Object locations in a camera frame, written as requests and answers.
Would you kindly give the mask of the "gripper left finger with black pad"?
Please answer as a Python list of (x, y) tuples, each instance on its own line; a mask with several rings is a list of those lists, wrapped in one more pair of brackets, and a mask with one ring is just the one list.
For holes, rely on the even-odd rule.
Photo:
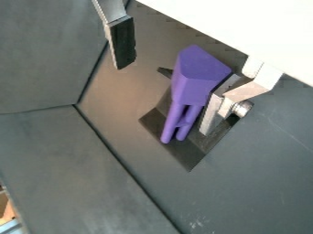
[(135, 22), (127, 15), (121, 0), (92, 0), (103, 22), (111, 57), (116, 69), (135, 61)]

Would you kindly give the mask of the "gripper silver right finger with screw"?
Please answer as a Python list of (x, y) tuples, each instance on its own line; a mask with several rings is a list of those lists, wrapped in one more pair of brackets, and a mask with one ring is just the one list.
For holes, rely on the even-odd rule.
[(248, 57), (242, 75), (231, 75), (212, 91), (206, 105), (199, 132), (208, 136), (215, 126), (231, 113), (244, 117), (250, 108), (250, 98), (267, 93), (275, 86), (283, 72), (258, 59)]

